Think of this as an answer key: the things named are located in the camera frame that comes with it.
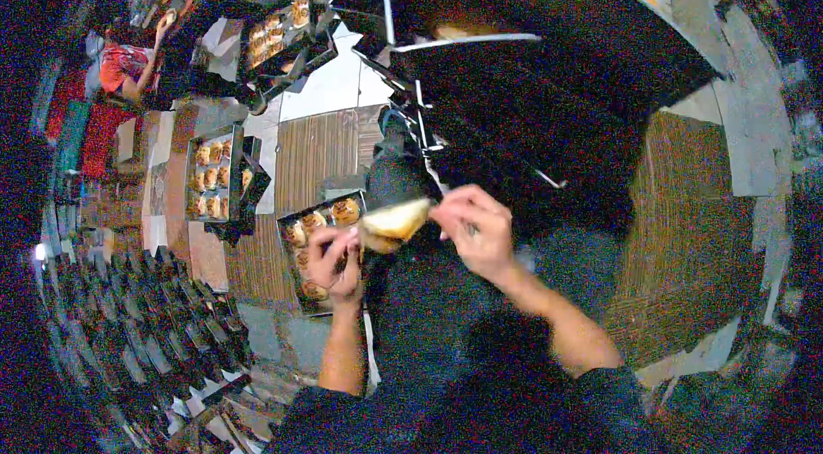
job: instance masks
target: white tile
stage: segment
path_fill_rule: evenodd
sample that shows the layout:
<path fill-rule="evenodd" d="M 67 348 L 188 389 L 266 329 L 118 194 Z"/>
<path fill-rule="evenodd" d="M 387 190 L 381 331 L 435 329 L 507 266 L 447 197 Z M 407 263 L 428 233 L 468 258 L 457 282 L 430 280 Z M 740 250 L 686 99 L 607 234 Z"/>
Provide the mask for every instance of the white tile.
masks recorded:
<path fill-rule="evenodd" d="M 362 61 L 351 47 L 361 37 L 352 34 L 336 40 L 337 58 L 318 68 L 300 93 L 283 93 L 281 121 L 357 107 Z"/>
<path fill-rule="evenodd" d="M 382 77 L 365 63 L 360 64 L 360 98 L 357 106 L 377 106 L 388 103 L 394 89 L 386 84 Z"/>

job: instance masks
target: hand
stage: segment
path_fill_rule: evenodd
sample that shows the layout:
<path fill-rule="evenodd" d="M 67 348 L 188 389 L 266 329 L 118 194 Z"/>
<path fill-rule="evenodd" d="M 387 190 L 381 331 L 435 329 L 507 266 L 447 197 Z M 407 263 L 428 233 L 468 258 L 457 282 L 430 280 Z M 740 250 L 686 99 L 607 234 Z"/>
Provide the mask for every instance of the hand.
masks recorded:
<path fill-rule="evenodd" d="M 512 214 L 479 186 L 448 192 L 429 212 L 443 228 L 441 239 L 452 238 L 468 269 L 493 284 L 514 266 Z"/>
<path fill-rule="evenodd" d="M 331 243 L 324 255 L 323 246 Z M 345 269 L 339 271 L 339 263 L 345 260 Z M 363 299 L 360 279 L 360 238 L 357 228 L 317 229 L 309 237 L 309 278 L 328 291 L 332 309 L 359 310 Z"/>
<path fill-rule="evenodd" d="M 169 11 L 166 11 L 163 18 L 158 20 L 157 22 L 157 32 L 155 33 L 155 46 L 159 47 L 160 43 L 163 41 L 163 37 L 165 37 L 166 32 L 171 28 L 174 20 L 170 19 L 171 14 Z"/>

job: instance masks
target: wooden floor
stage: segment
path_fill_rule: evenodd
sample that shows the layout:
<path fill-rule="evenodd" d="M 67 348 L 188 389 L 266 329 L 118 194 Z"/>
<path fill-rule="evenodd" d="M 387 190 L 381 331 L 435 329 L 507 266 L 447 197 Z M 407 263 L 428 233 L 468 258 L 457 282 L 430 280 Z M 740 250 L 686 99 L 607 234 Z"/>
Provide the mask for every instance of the wooden floor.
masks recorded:
<path fill-rule="evenodd" d="M 228 275 L 237 295 L 271 301 L 292 299 L 291 281 L 277 237 L 276 218 L 318 202 L 326 177 L 357 172 L 358 120 L 354 110 L 290 120 L 280 125 L 275 214 L 259 214 L 253 236 L 225 247 Z"/>
<path fill-rule="evenodd" d="M 607 313 L 631 365 L 691 349 L 758 295 L 754 199 L 731 194 L 723 128 L 656 114 L 631 188 L 636 220 Z"/>

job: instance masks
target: sandwich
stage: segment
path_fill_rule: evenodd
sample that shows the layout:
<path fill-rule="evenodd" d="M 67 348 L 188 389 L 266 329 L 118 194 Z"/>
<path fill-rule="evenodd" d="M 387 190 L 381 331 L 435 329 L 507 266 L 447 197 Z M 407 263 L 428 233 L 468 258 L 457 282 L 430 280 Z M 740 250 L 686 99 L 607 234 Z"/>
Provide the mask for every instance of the sandwich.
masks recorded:
<path fill-rule="evenodd" d="M 432 204 L 422 198 L 365 214 L 359 222 L 360 245 L 381 254 L 393 253 L 427 222 Z"/>

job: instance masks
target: dark clothing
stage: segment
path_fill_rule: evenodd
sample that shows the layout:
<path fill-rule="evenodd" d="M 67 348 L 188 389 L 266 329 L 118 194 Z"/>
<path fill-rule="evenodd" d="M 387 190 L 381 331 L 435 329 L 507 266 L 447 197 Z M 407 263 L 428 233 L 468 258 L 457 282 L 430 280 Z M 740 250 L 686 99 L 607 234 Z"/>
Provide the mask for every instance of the dark clothing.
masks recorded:
<path fill-rule="evenodd" d="M 423 195 L 439 190 L 419 151 L 388 135 L 375 148 L 367 206 Z M 548 323 L 515 311 L 438 235 L 429 223 L 393 256 L 363 265 L 375 393 L 303 389 L 273 428 L 270 452 L 659 451 L 631 370 L 571 380 L 550 356 Z M 594 293 L 580 295 L 601 302 Z"/>

